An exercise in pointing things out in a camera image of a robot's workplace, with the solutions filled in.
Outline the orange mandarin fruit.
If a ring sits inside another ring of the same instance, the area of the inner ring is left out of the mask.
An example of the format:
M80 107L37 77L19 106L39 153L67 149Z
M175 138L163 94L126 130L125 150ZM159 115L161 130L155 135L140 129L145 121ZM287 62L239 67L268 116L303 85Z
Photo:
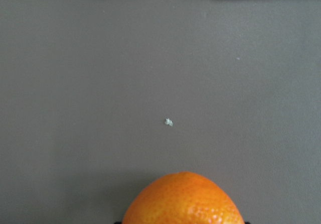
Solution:
M144 188L122 223L244 223L229 195L193 172L165 175Z

